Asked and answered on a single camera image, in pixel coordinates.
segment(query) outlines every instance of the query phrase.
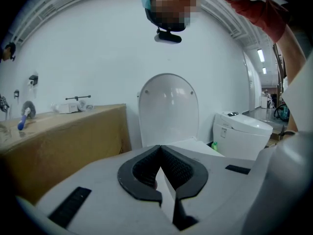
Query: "toilet brush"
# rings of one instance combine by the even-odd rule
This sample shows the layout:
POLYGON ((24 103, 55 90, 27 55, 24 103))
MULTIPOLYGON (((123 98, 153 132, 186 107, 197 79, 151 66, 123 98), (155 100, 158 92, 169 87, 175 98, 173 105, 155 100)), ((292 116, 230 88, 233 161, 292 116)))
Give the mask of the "toilet brush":
POLYGON ((24 128, 26 118, 34 118, 36 115, 36 109, 31 101, 26 101, 22 107, 22 119, 18 124, 18 129, 21 131, 24 128))

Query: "smart toilet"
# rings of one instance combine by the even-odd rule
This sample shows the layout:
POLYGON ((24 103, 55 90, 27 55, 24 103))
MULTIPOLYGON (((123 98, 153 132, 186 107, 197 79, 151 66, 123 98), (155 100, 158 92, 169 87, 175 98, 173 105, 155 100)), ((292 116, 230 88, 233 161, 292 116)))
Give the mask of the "smart toilet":
POLYGON ((152 77, 139 94, 142 147, 170 144, 190 151, 221 156, 197 140, 199 106, 192 86, 175 74, 152 77))

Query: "toilet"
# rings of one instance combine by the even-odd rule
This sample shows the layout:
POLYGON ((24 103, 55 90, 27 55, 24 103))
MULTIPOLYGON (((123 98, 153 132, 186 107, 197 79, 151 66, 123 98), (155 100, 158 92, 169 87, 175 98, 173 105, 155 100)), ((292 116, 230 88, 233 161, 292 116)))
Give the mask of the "toilet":
POLYGON ((173 145, 221 156, 197 140, 199 105, 192 86, 175 74, 159 74, 143 87, 138 98, 142 147, 173 145))
POLYGON ((225 157, 256 160, 272 132, 269 124, 238 112, 215 114, 213 138, 225 157))

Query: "fluorescent light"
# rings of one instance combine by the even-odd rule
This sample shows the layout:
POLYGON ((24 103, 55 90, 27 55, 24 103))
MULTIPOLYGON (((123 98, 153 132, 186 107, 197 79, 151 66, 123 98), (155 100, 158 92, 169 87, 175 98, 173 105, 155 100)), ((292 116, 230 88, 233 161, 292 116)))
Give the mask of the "fluorescent light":
POLYGON ((264 59, 264 55, 263 55, 262 49, 258 49, 258 54, 259 54, 259 57, 260 57, 261 62, 264 62, 265 59, 264 59))

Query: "cardboard box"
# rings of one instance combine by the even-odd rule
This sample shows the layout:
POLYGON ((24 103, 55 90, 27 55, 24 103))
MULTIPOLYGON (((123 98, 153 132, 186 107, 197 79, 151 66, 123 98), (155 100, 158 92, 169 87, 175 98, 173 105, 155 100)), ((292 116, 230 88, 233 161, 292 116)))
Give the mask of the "cardboard box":
POLYGON ((82 167, 131 150, 126 106, 96 106, 68 115, 44 113, 0 122, 0 160, 16 195, 35 204, 82 167))

